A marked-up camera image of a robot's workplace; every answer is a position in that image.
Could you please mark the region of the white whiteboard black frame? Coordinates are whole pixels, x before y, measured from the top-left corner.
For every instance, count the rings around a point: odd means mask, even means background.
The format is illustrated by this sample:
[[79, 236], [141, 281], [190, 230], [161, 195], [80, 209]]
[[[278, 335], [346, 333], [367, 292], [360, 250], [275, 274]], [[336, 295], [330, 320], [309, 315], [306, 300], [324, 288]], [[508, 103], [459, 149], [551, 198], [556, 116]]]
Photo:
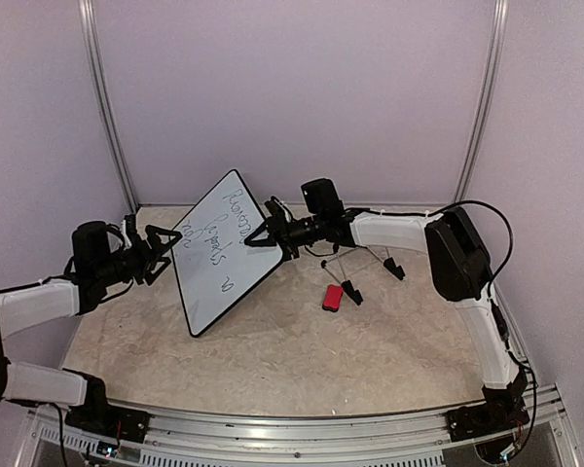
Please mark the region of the white whiteboard black frame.
[[172, 261], [191, 337], [205, 333], [282, 264], [278, 245], [244, 244], [264, 221], [232, 169], [174, 227], [181, 239]]

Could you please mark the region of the red black whiteboard eraser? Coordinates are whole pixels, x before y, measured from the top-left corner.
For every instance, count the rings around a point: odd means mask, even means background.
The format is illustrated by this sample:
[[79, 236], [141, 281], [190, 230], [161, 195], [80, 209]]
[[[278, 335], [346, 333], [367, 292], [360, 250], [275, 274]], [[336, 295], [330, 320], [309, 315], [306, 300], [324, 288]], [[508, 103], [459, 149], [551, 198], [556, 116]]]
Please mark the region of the red black whiteboard eraser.
[[338, 312], [340, 309], [344, 289], [340, 285], [329, 284], [321, 304], [325, 311]]

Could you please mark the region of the black wire easel stand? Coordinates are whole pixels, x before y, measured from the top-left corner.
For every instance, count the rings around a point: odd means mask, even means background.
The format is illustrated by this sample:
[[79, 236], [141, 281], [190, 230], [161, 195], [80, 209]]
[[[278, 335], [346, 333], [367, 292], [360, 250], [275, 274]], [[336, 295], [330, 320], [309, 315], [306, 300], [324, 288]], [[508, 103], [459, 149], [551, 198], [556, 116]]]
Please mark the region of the black wire easel stand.
[[393, 278], [403, 281], [404, 268], [390, 254], [388, 247], [342, 248], [320, 261], [322, 270], [356, 306], [361, 306], [373, 281]]

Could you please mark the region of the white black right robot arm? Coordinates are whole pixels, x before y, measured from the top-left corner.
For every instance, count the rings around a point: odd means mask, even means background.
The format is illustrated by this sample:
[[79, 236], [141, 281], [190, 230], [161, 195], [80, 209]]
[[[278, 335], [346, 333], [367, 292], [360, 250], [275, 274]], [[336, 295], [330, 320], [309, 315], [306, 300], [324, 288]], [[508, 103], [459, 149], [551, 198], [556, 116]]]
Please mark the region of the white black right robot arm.
[[269, 217], [244, 244], [278, 246], [286, 261], [318, 241], [335, 247], [379, 246], [425, 254], [436, 292], [455, 305], [473, 340], [483, 391], [494, 396], [478, 411], [479, 424], [490, 432], [501, 430], [517, 412], [507, 394], [521, 394], [528, 378], [510, 350], [508, 327], [497, 304], [493, 283], [501, 269], [492, 266], [491, 254], [465, 210], [468, 201], [429, 213], [403, 213], [346, 207], [326, 178], [304, 184], [302, 192], [308, 217], [296, 219], [277, 198], [270, 198], [265, 203]]

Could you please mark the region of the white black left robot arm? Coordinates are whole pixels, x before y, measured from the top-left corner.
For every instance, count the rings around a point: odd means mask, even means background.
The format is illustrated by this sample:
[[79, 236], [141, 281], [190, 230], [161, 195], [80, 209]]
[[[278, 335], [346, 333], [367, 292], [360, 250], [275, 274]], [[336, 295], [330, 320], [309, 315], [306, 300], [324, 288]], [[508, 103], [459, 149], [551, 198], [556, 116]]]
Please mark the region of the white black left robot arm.
[[0, 402], [64, 406], [98, 433], [116, 424], [104, 382], [60, 364], [77, 320], [153, 284], [169, 266], [181, 233], [155, 225], [140, 232], [132, 221], [80, 225], [62, 273], [0, 289]]

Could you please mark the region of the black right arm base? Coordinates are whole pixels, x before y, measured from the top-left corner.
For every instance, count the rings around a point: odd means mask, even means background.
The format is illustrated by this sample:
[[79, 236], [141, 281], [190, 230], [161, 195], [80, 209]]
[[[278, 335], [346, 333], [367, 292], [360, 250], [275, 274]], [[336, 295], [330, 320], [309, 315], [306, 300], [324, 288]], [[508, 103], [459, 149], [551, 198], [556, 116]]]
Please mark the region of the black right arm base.
[[484, 402], [461, 406], [446, 412], [445, 418], [452, 442], [483, 437], [530, 422], [523, 394], [527, 373], [520, 370], [505, 389], [482, 388]]

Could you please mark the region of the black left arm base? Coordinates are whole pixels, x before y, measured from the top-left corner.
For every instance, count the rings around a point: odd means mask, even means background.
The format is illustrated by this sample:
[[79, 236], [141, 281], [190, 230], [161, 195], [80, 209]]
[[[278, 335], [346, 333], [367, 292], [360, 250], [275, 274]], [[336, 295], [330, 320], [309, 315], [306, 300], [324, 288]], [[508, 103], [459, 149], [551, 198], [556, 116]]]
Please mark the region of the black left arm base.
[[87, 383], [85, 400], [83, 405], [69, 407], [65, 423], [93, 434], [142, 444], [151, 415], [110, 404], [101, 378], [81, 372], [76, 375]]

